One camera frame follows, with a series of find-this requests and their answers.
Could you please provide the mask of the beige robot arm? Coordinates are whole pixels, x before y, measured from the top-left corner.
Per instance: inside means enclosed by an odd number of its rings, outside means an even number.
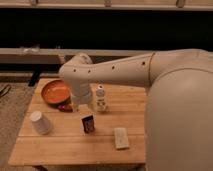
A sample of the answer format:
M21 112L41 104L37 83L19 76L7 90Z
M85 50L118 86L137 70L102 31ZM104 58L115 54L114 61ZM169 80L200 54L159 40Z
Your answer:
M93 63L75 55L59 70L75 105L92 83L144 87L147 171L213 171L213 52L158 51Z

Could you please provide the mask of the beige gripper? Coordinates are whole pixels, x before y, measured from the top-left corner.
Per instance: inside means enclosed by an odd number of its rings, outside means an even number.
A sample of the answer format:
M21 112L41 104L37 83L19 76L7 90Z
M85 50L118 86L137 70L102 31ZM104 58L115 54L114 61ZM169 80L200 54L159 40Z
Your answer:
M92 90L89 85L71 87L71 99L74 104L88 104L92 101Z

